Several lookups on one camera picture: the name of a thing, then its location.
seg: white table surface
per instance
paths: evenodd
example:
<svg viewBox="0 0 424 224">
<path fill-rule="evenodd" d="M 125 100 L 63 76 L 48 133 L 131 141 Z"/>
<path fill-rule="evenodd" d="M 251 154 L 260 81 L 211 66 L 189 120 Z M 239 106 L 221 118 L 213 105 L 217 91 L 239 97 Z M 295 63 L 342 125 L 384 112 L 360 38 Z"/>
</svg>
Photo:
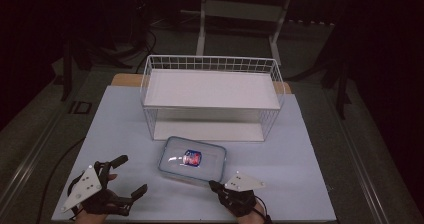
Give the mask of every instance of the white table surface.
<svg viewBox="0 0 424 224">
<path fill-rule="evenodd" d="M 236 171 L 266 183 L 255 194 L 263 199 L 275 221 L 336 220 L 328 192 L 295 95 L 286 101 L 263 143 L 209 142 L 227 149 L 223 182 Z M 165 141 L 153 141 L 145 123 L 138 87 L 109 86 L 75 161 L 52 220 L 68 220 L 62 213 L 70 182 L 95 161 L 128 155 L 129 161 L 111 173 L 118 178 L 108 188 L 130 197 L 143 184 L 147 193 L 133 205 L 123 222 L 235 222 L 209 187 L 168 179 L 157 164 Z"/>
</svg>

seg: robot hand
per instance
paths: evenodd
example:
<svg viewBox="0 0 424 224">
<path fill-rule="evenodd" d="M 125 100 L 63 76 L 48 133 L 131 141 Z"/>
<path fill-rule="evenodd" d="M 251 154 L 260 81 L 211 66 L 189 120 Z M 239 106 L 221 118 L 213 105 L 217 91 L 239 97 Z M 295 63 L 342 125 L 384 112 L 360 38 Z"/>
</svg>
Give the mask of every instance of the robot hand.
<svg viewBox="0 0 424 224">
<path fill-rule="evenodd" d="M 236 175 L 235 178 L 241 180 L 240 175 Z M 255 205 L 257 203 L 256 199 L 258 197 L 255 196 L 255 193 L 252 189 L 243 189 L 241 191 L 230 190 L 226 188 L 227 184 L 223 185 L 216 181 L 209 181 L 209 186 L 213 192 L 218 194 L 219 202 L 225 206 L 234 216 L 242 217 L 254 211 L 264 219 L 264 224 L 272 224 L 271 217 L 267 214 L 266 207 L 265 214 L 255 209 Z"/>
<path fill-rule="evenodd" d="M 91 214 L 116 214 L 128 216 L 133 203 L 147 192 L 144 184 L 131 193 L 130 198 L 119 197 L 107 189 L 110 168 L 117 168 L 128 161 L 122 155 L 111 162 L 96 162 L 79 177 L 75 178 L 68 188 L 68 199 L 62 211 L 72 209 L 75 216 L 78 214 L 77 204 Z"/>
</svg>

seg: plastic container lid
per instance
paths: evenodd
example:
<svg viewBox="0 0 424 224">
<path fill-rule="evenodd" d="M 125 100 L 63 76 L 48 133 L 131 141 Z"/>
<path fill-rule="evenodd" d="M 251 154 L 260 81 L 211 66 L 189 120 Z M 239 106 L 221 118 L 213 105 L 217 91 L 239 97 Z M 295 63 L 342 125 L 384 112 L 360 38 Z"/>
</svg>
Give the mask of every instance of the plastic container lid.
<svg viewBox="0 0 424 224">
<path fill-rule="evenodd" d="M 224 147 L 180 137 L 168 138 L 158 168 L 185 181 L 220 182 L 227 150 Z"/>
</svg>

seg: black cable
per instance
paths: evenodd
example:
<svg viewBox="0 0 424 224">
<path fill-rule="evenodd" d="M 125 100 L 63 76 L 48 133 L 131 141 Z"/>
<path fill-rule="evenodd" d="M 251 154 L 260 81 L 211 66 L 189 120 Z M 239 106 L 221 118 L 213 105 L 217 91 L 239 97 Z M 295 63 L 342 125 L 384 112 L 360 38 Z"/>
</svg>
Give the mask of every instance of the black cable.
<svg viewBox="0 0 424 224">
<path fill-rule="evenodd" d="M 256 210 L 256 208 L 254 208 L 254 207 L 252 207 L 252 211 L 256 212 L 256 214 L 261 216 L 262 219 L 264 219 L 264 221 L 266 221 L 266 215 L 262 214 L 260 211 Z"/>
<path fill-rule="evenodd" d="M 146 48 L 147 48 L 147 49 L 150 49 L 150 53 L 151 53 L 151 54 L 153 54 L 153 55 L 160 55 L 160 54 L 158 54 L 157 52 L 155 52 L 155 51 L 152 49 L 152 46 L 150 46 L 150 44 L 149 44 L 149 43 L 147 43 Z"/>
<path fill-rule="evenodd" d="M 131 61 L 133 59 L 138 58 L 141 54 L 143 54 L 144 51 L 146 51 L 146 50 L 144 50 L 144 49 L 143 50 L 140 50 L 135 55 L 130 56 L 130 57 L 127 57 L 126 59 L 120 59 L 120 61 L 122 63 L 129 62 L 129 61 Z M 97 63 L 93 63 L 93 66 L 96 66 L 96 67 L 110 67 L 110 64 L 97 64 Z"/>
<path fill-rule="evenodd" d="M 112 53 L 110 54 L 111 56 L 115 57 L 115 58 L 124 58 L 124 57 L 128 57 L 130 55 L 134 55 L 139 51 L 142 51 L 142 47 L 143 47 L 143 42 L 137 42 L 134 47 L 132 47 L 129 50 L 125 50 L 125 51 L 121 51 L 121 52 L 117 52 L 117 53 Z"/>
<path fill-rule="evenodd" d="M 150 56 L 151 54 L 152 54 L 152 52 L 153 52 L 153 49 L 155 48 L 155 46 L 156 46 L 156 35 L 152 32 L 152 31 L 150 31 L 150 30 L 147 30 L 147 32 L 148 33 L 150 33 L 150 35 L 152 35 L 153 36 L 153 44 L 152 44 L 152 46 L 151 46 L 151 48 L 149 48 L 149 45 L 146 45 L 146 47 L 147 47 L 147 53 L 146 53 L 146 56 L 144 56 L 144 58 L 140 61 L 140 63 L 138 64 L 138 66 L 137 66 L 137 69 L 135 70 L 135 74 L 138 74 L 138 70 L 140 69 L 140 67 L 144 64 L 144 61 L 147 59 L 147 57 L 148 56 Z"/>
<path fill-rule="evenodd" d="M 84 211 L 84 207 L 81 207 L 81 209 L 75 213 L 75 215 L 71 218 L 69 218 L 70 221 L 75 221 L 75 218 L 78 216 L 78 214 L 80 214 L 82 211 Z"/>
<path fill-rule="evenodd" d="M 200 17 L 200 14 L 196 14 L 192 17 L 186 18 L 185 20 L 180 21 L 178 24 L 184 24 L 184 23 L 190 22 L 191 20 L 194 20 L 197 17 Z M 171 28 L 175 27 L 175 25 L 172 25 L 172 24 L 168 24 L 167 26 L 158 26 L 157 25 L 161 22 L 167 21 L 167 19 L 168 18 L 159 19 L 157 21 L 150 23 L 149 26 L 153 27 L 153 28 L 157 28 L 157 29 L 171 29 Z"/>
<path fill-rule="evenodd" d="M 66 193 L 66 194 L 68 195 L 68 197 L 69 197 L 69 195 L 71 194 L 72 189 L 74 188 L 74 185 L 75 185 L 75 184 L 77 184 L 77 183 L 79 182 L 79 180 L 81 179 L 81 177 L 82 177 L 83 175 L 84 175 L 84 173 L 82 173 L 81 175 L 79 175 L 77 178 L 75 178 L 75 179 L 71 182 L 71 184 L 69 184 L 68 192 Z M 78 215 L 78 207 L 77 207 L 77 206 L 72 207 L 72 208 L 71 208 L 71 210 L 72 210 L 72 212 L 74 213 L 74 215 L 75 215 L 75 216 L 77 216 L 77 215 Z"/>
<path fill-rule="evenodd" d="M 259 198 L 258 196 L 255 196 L 255 198 L 262 202 L 262 206 L 264 207 L 264 210 L 265 210 L 265 216 L 267 216 L 268 210 L 266 209 L 265 202 L 261 198 Z"/>
<path fill-rule="evenodd" d="M 35 222 L 36 224 L 40 223 L 41 220 L 41 213 L 43 212 L 43 206 L 44 206 L 44 201 L 46 199 L 46 194 L 47 194 L 47 190 L 49 188 L 50 185 L 50 181 L 53 177 L 53 174 L 55 173 L 57 167 L 59 166 L 59 164 L 62 162 L 62 160 L 65 158 L 66 155 L 68 155 L 68 153 L 70 151 L 72 151 L 72 149 L 74 149 L 76 146 L 78 146 L 79 144 L 82 143 L 82 141 L 84 141 L 85 137 L 80 139 L 79 141 L 77 141 L 75 144 L 73 144 L 71 147 L 68 148 L 68 150 L 66 150 L 66 152 L 60 157 L 59 161 L 57 161 L 57 163 L 55 164 L 55 166 L 53 167 L 53 170 L 51 171 L 49 178 L 47 179 L 47 183 L 44 186 L 44 190 L 42 193 L 42 197 L 41 197 L 41 203 L 40 203 L 40 207 L 38 209 L 38 215 L 37 215 L 37 221 Z"/>
</svg>

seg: colorful label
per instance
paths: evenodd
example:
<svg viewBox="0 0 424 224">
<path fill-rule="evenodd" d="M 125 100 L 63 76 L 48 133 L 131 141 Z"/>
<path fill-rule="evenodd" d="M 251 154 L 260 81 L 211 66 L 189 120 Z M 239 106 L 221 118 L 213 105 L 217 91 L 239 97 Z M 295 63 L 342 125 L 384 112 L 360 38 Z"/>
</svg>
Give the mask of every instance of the colorful label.
<svg viewBox="0 0 424 224">
<path fill-rule="evenodd" d="M 202 161 L 202 153 L 199 151 L 187 150 L 183 157 L 185 165 L 197 167 Z"/>
</svg>

